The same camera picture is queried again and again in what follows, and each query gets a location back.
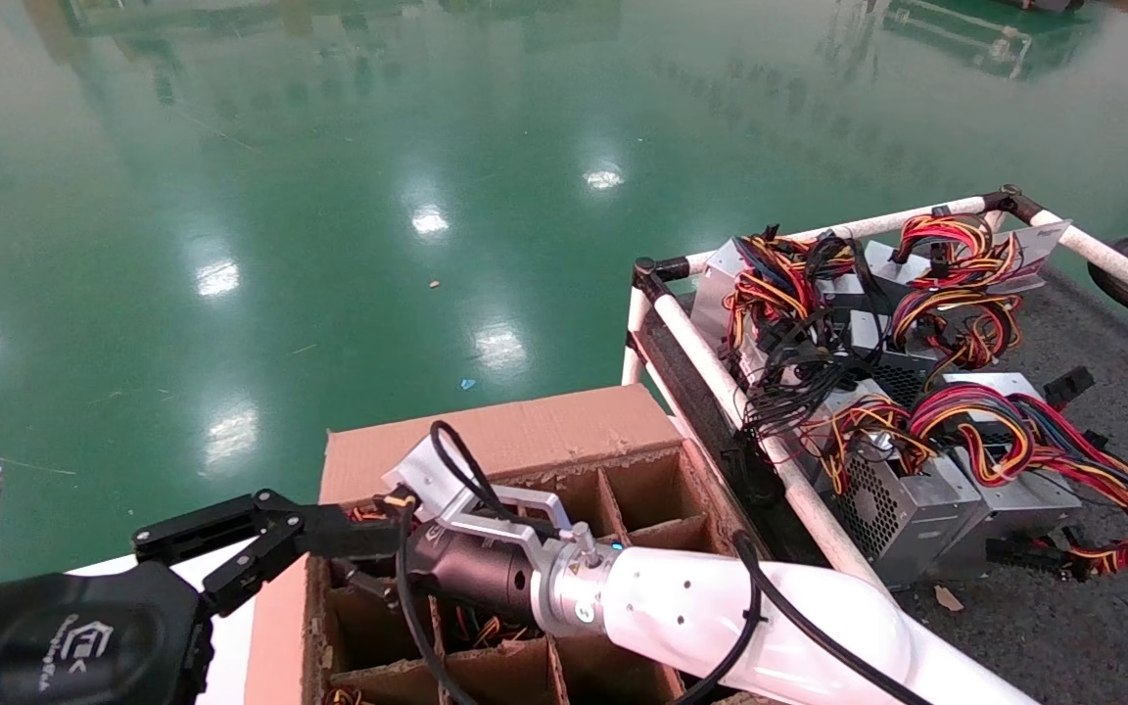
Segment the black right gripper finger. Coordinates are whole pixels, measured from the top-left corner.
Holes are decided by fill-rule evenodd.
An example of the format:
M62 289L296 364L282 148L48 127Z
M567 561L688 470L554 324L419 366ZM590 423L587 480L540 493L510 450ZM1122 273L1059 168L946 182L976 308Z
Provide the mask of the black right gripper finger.
M203 580L203 602L208 615L228 617L305 556L385 559L399 541L395 534L263 534Z
M342 588L358 590L368 597L380 599L388 608L399 608L400 598L396 580L379 578L368 573L353 563L344 563L341 567Z

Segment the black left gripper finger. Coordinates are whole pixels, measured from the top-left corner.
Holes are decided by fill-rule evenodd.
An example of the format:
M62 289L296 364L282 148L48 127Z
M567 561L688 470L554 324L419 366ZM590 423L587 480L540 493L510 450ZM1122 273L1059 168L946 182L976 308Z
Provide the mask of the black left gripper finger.
M176 565L247 541L236 566L288 567L305 556L384 559L398 553L393 519L353 521L337 504L299 504L270 490L220 501L140 528L136 559Z

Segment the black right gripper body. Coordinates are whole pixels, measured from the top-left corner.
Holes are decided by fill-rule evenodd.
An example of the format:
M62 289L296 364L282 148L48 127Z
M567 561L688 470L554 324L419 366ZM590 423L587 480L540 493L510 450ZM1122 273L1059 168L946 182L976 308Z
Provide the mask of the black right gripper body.
M407 537L399 558L413 588L515 625L539 625L530 592L534 566L519 545L428 522Z

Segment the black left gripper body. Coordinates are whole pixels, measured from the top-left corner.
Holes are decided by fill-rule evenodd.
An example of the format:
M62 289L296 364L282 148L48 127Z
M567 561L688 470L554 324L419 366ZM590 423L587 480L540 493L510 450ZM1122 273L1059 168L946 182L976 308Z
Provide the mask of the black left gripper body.
M193 704L213 616L158 563L0 584L0 704Z

